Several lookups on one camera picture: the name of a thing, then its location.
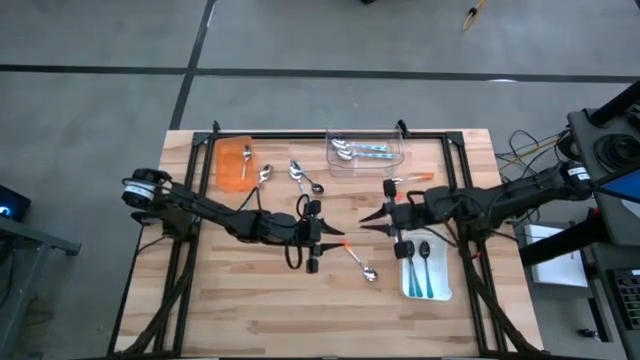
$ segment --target silver spoon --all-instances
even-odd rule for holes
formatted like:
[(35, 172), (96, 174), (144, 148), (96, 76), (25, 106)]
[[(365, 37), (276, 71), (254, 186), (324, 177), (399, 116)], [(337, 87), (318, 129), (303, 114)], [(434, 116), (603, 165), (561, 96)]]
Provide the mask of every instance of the silver spoon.
[(311, 180), (311, 178), (307, 175), (307, 173), (305, 173), (304, 170), (302, 170), (300, 165), (298, 165), (297, 161), (291, 160), (291, 163), (289, 165), (289, 171), (296, 175), (300, 174), (302, 175), (303, 178), (307, 179), (311, 183), (311, 191), (313, 191), (314, 194), (322, 195), (324, 193), (324, 186), (322, 186), (322, 184), (313, 182), (313, 180)]
[(244, 158), (244, 166), (242, 167), (242, 180), (244, 180), (247, 175), (247, 162), (249, 162), (249, 159), (251, 159), (251, 147), (249, 147), (249, 145), (244, 146), (242, 157)]
[[(260, 181), (258, 181), (258, 186), (262, 185), (263, 182), (269, 180), (271, 177), (271, 172), (273, 171), (273, 166), (270, 164), (266, 164), (262, 170), (260, 171)], [(249, 203), (251, 200), (247, 201), (246, 204), (242, 207), (242, 210), (247, 210), (249, 208)]]
[(375, 158), (375, 159), (393, 159), (394, 158), (393, 154), (358, 153), (350, 150), (338, 150), (337, 154), (340, 157), (340, 159), (345, 161), (351, 161), (358, 156)]
[(382, 151), (382, 152), (389, 151), (389, 149), (386, 146), (365, 145), (365, 144), (357, 144), (354, 142), (348, 143), (340, 139), (332, 139), (331, 144), (333, 145), (333, 147), (336, 148), (336, 150), (349, 150), (350, 147), (355, 147), (359, 149), (367, 149), (367, 150), (373, 150), (373, 151)]
[(347, 243), (346, 240), (342, 240), (342, 245), (344, 245), (344, 249), (347, 250), (347, 252), (351, 255), (351, 257), (353, 257), (353, 259), (358, 263), (358, 265), (360, 265), (360, 267), (362, 268), (362, 275), (364, 276), (364, 278), (368, 282), (376, 281), (378, 279), (378, 273), (375, 270), (373, 270), (373, 268), (364, 266), (362, 261), (360, 261), (360, 259), (358, 259), (358, 257), (353, 252), (353, 250), (351, 250), (351, 245), (349, 245), (349, 243)]
[(304, 189), (304, 185), (302, 185), (302, 174), (297, 171), (296, 169), (289, 167), (289, 176), (291, 176), (291, 178), (293, 180), (296, 180), (298, 182), (298, 186), (300, 187), (300, 191), (305, 194), (305, 195), (309, 195), (309, 193), (307, 193), (307, 190)]

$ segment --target spoon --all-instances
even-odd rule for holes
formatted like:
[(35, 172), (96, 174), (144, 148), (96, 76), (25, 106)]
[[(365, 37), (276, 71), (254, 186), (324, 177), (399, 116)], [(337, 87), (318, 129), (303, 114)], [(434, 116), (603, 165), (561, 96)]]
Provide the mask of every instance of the spoon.
[(353, 257), (353, 259), (358, 263), (358, 265), (360, 265), (360, 267), (362, 268), (362, 275), (364, 276), (364, 278), (368, 281), (368, 282), (374, 282), (376, 281), (376, 279), (378, 279), (378, 273), (373, 270), (373, 268), (370, 267), (366, 267), (364, 266), (364, 264), (362, 263), (362, 261), (360, 261), (360, 259), (358, 259), (358, 257), (356, 256), (356, 254), (353, 252), (353, 250), (351, 250), (351, 245), (349, 245), (349, 243), (347, 242), (347, 240), (343, 239), (342, 241), (342, 245), (344, 245), (344, 249), (347, 250), (347, 252), (351, 255), (351, 257)]
[(389, 151), (386, 146), (376, 146), (376, 145), (365, 145), (365, 144), (356, 144), (355, 142), (347, 143), (344, 140), (340, 139), (332, 139), (331, 144), (336, 150), (349, 150), (350, 147), (355, 147), (359, 149), (367, 149), (373, 151)]
[(249, 147), (249, 145), (244, 146), (242, 157), (244, 158), (244, 166), (242, 167), (242, 180), (244, 180), (247, 175), (247, 162), (249, 161), (249, 159), (251, 159), (251, 147)]
[(260, 181), (258, 181), (258, 185), (269, 180), (269, 178), (271, 177), (272, 171), (273, 171), (273, 166), (271, 166), (271, 164), (266, 164), (260, 171)]
[(351, 160), (353, 160), (353, 158), (358, 157), (358, 156), (359, 157), (375, 158), (375, 159), (393, 159), (394, 158), (393, 154), (359, 153), (359, 152), (350, 151), (350, 150), (338, 150), (336, 153), (338, 154), (340, 159), (345, 160), (345, 161), (351, 161)]
[(313, 191), (314, 194), (321, 195), (322, 193), (324, 193), (324, 186), (319, 183), (313, 182), (313, 180), (311, 180), (307, 173), (302, 170), (300, 165), (298, 165), (297, 161), (291, 160), (289, 171), (295, 173), (296, 175), (300, 174), (303, 178), (307, 179), (311, 183), (311, 191)]
[(429, 264), (427, 263), (427, 258), (431, 254), (431, 246), (429, 246), (429, 242), (423, 241), (420, 244), (420, 249), (418, 250), (418, 252), (424, 259), (424, 271), (427, 276), (427, 298), (431, 299), (433, 297), (433, 289), (431, 288), (431, 280), (429, 279)]
[[(258, 181), (258, 186), (262, 185), (263, 182), (269, 180), (269, 178), (271, 177), (272, 170), (273, 170), (273, 166), (271, 166), (270, 164), (266, 164), (262, 168), (262, 170), (260, 171), (260, 181)], [(248, 200), (246, 204), (244, 204), (244, 206), (242, 207), (242, 210), (247, 210), (249, 208), (250, 202), (251, 200)]]
[(305, 194), (305, 195), (309, 195), (309, 193), (307, 192), (307, 190), (304, 189), (304, 186), (302, 185), (302, 174), (299, 171), (296, 171), (294, 168), (289, 167), (289, 176), (291, 176), (291, 178), (293, 180), (298, 181), (298, 186), (300, 187), (300, 191)]
[(418, 282), (418, 275), (416, 275), (416, 269), (413, 266), (413, 255), (416, 253), (416, 247), (411, 241), (411, 245), (408, 247), (407, 259), (409, 260), (409, 296), (410, 297), (422, 297), (422, 289)]

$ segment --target wooden table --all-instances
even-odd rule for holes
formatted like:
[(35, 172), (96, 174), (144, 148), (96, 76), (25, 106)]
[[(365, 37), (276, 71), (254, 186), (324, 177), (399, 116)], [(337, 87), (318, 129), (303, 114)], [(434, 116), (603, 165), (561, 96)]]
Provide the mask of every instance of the wooden table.
[[(474, 185), (486, 188), (499, 184), (489, 132), (462, 131)], [(160, 168), (179, 182), (185, 176), (192, 134), (170, 131), (164, 143)], [(439, 142), (408, 140), (405, 145), (405, 162), (396, 174), (433, 172), (435, 176), (433, 180), (402, 185), (399, 191), (447, 184)], [(377, 270), (378, 281), (365, 282), (360, 269), (342, 249), (320, 258), (318, 274), (290, 270), (282, 248), (240, 243), (218, 225), (205, 221), (183, 356), (477, 355), (467, 287), (456, 249), (448, 250), (449, 285), (453, 291), (450, 301), (410, 300), (402, 296), (392, 239), (360, 229), (358, 224), (359, 219), (380, 208), (381, 179), (332, 177), (324, 147), (324, 141), (318, 140), (254, 140), (257, 164), (269, 162), (275, 168), (261, 192), (263, 207), (295, 214), (300, 193), (298, 184), (288, 175), (289, 160), (295, 158), (326, 189), (321, 199), (327, 223), (347, 233), (354, 251)], [(459, 170), (459, 162), (454, 161)], [(215, 167), (211, 171), (207, 196), (231, 208), (238, 207), (246, 194), (219, 191)], [(511, 231), (506, 226), (501, 230)], [(160, 226), (145, 229), (141, 246), (158, 238), (160, 231)], [(326, 242), (338, 239), (324, 237)], [(129, 346), (158, 309), (170, 243), (156, 244), (138, 256), (116, 350)], [(528, 341), (542, 348), (517, 245), (495, 237), (487, 246), (500, 305)], [(484, 304), (482, 307), (491, 347), (491, 322)], [(175, 316), (169, 322), (167, 347), (173, 339), (172, 321)]]

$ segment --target gray floor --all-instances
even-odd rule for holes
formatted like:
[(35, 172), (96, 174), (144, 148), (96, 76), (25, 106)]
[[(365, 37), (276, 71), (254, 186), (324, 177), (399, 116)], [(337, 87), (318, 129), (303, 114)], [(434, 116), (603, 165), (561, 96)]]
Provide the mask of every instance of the gray floor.
[[(0, 63), (186, 66), (204, 0), (6, 0)], [(220, 0), (200, 66), (239, 68), (637, 75), (640, 11), (631, 0), (489, 1), (467, 33), (470, 2)], [(139, 227), (120, 179), (154, 167), (182, 76), (0, 73), (0, 183), (34, 201), (29, 223), (82, 242), (76, 259), (47, 266), (22, 353), (46, 359), (107, 349)], [(543, 137), (566, 113), (598, 106), (625, 84), (196, 77), (182, 129), (489, 128), (496, 151), (516, 129)], [(517, 143), (524, 144), (525, 138)], [(552, 152), (535, 166), (555, 163)], [(517, 169), (508, 175), (517, 174)], [(593, 202), (552, 203), (543, 220), (580, 220)], [(585, 299), (534, 288), (545, 348), (620, 359), (619, 341), (593, 327)]]

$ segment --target computer equipment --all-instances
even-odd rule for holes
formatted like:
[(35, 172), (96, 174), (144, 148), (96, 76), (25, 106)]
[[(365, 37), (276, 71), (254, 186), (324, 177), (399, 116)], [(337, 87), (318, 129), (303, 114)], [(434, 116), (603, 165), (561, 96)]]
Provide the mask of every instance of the computer equipment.
[(0, 216), (22, 221), (30, 205), (27, 197), (0, 185)]
[(595, 191), (640, 203), (640, 164), (595, 181)]
[(615, 270), (609, 275), (617, 290), (617, 304), (627, 329), (640, 329), (640, 269)]

